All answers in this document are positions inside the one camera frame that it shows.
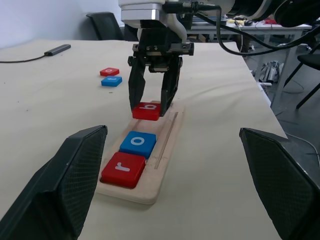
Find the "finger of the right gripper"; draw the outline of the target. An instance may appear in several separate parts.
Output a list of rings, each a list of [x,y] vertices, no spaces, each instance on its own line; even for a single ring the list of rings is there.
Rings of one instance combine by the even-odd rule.
[[[163,75],[159,114],[161,117],[166,114],[178,90],[182,64],[182,57],[173,56],[169,61],[167,72]]]
[[[133,111],[143,97],[146,84],[144,79],[146,65],[141,60],[129,60],[128,65],[131,67],[128,79],[129,103]]]

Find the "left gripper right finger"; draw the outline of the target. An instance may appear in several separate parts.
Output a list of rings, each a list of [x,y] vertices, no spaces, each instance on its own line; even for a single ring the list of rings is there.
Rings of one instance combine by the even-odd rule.
[[[257,194],[282,240],[320,238],[320,164],[293,141],[241,128],[250,174]]]

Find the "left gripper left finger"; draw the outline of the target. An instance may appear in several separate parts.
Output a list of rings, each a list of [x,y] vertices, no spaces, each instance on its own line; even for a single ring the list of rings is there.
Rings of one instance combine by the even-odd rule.
[[[97,187],[107,134],[107,127],[98,125],[66,138],[1,219],[0,238],[78,239]]]

